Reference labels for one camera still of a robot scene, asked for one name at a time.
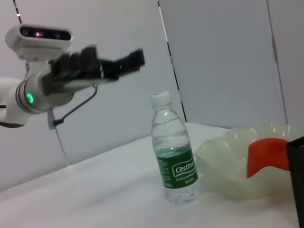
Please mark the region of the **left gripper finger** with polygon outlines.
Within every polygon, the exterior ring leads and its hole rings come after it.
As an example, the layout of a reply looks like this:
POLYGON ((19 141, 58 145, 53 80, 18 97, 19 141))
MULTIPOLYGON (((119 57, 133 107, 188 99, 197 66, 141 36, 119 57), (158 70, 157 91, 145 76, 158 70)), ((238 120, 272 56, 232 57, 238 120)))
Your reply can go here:
POLYGON ((81 63, 97 63, 97 49, 95 45, 89 45, 81 50, 80 53, 81 63))
POLYGON ((116 81, 122 76, 139 71, 145 65, 145 59, 143 50, 138 49, 118 60, 100 59, 99 63, 102 79, 116 81))

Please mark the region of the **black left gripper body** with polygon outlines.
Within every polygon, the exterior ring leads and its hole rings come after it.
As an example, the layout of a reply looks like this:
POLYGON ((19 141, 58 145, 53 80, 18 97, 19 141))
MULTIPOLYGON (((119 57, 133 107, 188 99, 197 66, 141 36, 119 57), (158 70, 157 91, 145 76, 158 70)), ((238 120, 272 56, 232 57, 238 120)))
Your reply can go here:
POLYGON ((99 60, 97 63, 81 63, 80 53, 65 53, 48 62, 50 72, 42 77, 45 95, 59 93, 63 86, 73 81, 102 79, 99 60))

